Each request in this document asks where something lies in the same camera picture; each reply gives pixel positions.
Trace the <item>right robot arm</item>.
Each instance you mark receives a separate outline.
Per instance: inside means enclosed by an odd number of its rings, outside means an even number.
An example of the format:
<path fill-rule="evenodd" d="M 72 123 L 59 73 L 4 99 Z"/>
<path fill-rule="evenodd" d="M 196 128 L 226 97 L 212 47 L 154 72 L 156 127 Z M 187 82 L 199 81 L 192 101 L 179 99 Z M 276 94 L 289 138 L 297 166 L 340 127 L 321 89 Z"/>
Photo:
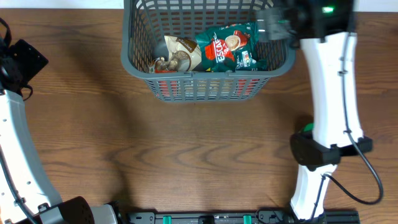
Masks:
<path fill-rule="evenodd" d="M 256 12 L 260 39 L 290 40 L 302 50 L 310 75 L 313 128 L 290 137 L 298 162 L 291 216 L 322 223 L 328 183 L 345 156 L 364 157 L 373 147 L 360 125 L 355 87 L 356 2 L 280 1 Z"/>

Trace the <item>orange spaghetti pasta packet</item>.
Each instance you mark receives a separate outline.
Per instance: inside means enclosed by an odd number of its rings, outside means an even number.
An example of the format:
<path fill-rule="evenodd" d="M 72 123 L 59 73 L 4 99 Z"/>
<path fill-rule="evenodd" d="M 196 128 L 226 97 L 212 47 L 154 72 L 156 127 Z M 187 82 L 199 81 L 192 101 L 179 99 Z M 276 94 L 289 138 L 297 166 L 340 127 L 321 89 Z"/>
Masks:
<path fill-rule="evenodd" d="M 162 101 L 239 101 L 254 97 L 268 78 L 178 78 L 146 80 L 154 96 Z"/>

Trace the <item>green Nescafe coffee bag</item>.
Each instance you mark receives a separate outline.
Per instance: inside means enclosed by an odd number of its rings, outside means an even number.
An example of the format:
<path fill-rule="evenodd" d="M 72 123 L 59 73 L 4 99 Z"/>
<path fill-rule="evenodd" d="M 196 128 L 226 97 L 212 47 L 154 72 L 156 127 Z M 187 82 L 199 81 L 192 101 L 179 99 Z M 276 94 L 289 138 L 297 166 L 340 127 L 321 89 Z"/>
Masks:
<path fill-rule="evenodd" d="M 209 72 L 264 71 L 267 62 L 256 52 L 259 31 L 255 22 L 211 27 L 195 36 L 201 66 Z"/>

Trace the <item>beige brown snack pouch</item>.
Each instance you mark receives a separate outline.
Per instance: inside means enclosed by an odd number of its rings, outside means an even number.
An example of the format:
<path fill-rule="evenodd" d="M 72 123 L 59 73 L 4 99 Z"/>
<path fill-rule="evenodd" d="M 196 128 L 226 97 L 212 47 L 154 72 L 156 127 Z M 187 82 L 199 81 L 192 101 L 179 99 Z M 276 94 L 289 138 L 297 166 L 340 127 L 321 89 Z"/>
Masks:
<path fill-rule="evenodd" d="M 150 73 L 202 71 L 201 50 L 190 39 L 165 35 L 154 52 L 153 61 L 148 64 Z"/>

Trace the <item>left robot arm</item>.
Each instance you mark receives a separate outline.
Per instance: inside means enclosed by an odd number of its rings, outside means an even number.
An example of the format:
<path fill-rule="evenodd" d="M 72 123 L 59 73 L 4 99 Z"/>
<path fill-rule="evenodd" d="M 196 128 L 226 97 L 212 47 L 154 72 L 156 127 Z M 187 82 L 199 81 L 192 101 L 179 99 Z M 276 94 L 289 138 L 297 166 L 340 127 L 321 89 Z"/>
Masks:
<path fill-rule="evenodd" d="M 1 223 L 122 223 L 116 203 L 63 201 L 52 185 L 27 125 L 21 91 L 30 85 L 8 48 L 1 40 Z"/>

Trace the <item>green lidded jar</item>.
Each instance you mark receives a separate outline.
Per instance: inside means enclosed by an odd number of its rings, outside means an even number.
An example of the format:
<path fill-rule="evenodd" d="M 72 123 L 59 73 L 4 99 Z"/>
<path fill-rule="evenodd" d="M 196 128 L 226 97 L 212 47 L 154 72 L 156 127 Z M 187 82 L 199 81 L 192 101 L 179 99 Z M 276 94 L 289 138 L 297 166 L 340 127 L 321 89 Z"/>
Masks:
<path fill-rule="evenodd" d="M 306 133 L 306 132 L 312 131 L 313 127 L 314 127 L 313 123 L 308 123 L 299 132 L 300 133 Z"/>

